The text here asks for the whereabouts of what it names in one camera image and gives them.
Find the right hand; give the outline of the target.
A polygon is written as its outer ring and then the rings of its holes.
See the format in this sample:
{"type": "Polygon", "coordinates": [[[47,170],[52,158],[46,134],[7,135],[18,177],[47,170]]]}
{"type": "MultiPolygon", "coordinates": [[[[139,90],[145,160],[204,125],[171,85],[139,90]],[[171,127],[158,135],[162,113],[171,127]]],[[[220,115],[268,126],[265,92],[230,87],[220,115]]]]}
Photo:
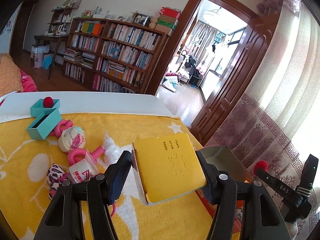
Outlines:
{"type": "Polygon", "coordinates": [[[284,220],[291,240],[295,240],[298,235],[297,218],[287,215],[284,220]]]}

